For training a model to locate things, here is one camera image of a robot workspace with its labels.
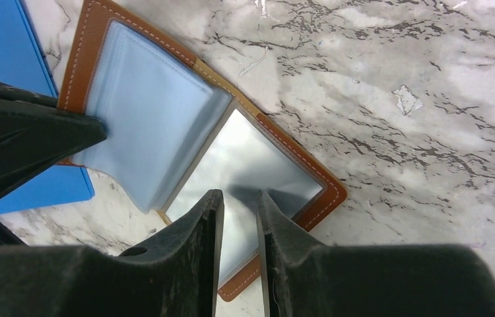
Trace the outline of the blue plastic board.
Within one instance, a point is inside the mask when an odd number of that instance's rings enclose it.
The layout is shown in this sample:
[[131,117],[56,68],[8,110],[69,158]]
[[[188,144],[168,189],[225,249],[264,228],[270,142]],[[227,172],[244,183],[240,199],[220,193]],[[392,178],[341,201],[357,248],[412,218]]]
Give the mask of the blue plastic board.
[[106,138],[96,118],[57,108],[21,1],[0,1],[0,214],[86,201],[87,171],[63,161]]

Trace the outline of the brown leather card holder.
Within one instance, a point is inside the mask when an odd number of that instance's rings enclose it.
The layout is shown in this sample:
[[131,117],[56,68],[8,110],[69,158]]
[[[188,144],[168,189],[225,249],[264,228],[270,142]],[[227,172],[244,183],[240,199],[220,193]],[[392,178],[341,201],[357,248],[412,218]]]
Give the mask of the brown leather card holder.
[[[335,175],[232,83],[114,1],[83,3],[57,106],[98,118],[108,134],[67,164],[107,174],[139,210],[166,223],[175,222],[167,209],[234,110],[323,187],[287,217],[312,230],[347,198]],[[218,294],[230,302],[259,274],[256,249]]]

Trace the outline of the silver credit card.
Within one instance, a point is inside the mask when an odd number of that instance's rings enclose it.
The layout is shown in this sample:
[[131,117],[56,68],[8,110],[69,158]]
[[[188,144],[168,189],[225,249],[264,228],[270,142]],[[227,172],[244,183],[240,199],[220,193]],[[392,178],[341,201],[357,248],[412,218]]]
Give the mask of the silver credit card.
[[224,285],[255,255],[259,191],[266,191],[293,217],[323,187],[234,110],[167,209],[167,217],[177,220],[211,189],[220,189],[224,197],[218,278]]

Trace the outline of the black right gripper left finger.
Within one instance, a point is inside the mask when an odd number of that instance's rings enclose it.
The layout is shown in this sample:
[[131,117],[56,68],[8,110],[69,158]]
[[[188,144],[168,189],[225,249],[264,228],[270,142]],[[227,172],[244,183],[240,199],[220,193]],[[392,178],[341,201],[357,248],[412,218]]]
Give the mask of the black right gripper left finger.
[[214,316],[224,198],[119,256],[90,246],[0,246],[0,316]]

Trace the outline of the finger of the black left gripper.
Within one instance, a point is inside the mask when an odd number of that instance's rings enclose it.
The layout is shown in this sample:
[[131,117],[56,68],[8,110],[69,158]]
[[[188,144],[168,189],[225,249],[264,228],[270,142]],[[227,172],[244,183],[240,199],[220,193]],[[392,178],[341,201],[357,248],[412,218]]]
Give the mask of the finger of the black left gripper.
[[0,83],[0,199],[51,166],[107,138],[94,117]]

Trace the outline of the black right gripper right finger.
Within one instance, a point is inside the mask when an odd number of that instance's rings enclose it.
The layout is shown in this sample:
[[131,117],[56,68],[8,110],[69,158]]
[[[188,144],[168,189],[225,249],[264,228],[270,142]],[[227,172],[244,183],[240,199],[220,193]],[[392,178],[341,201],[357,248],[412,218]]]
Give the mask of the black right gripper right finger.
[[466,246],[329,246],[267,192],[257,206],[266,316],[495,316],[495,279]]

